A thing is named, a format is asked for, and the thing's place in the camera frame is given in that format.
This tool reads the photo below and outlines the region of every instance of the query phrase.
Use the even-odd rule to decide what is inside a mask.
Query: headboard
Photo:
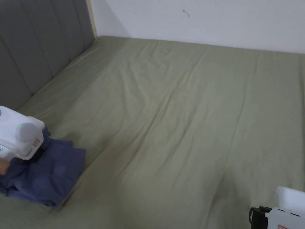
[[[0,105],[20,107],[93,40],[86,0],[0,0]]]

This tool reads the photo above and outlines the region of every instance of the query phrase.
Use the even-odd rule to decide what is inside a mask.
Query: blue cloth
[[[0,175],[1,193],[52,207],[65,200],[84,170],[86,150],[50,135],[43,130],[44,141],[30,160],[11,160],[6,175]]]

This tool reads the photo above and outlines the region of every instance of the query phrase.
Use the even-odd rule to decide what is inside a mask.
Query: fitted sheet
[[[304,191],[304,55],[99,37],[19,112],[86,148],[60,209],[0,196],[1,228],[250,228]]]

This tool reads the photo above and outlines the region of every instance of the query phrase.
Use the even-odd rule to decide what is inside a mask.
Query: bed
[[[304,55],[91,43],[22,101],[2,97],[87,156],[58,209],[0,196],[1,228],[250,228],[277,186],[305,190]]]

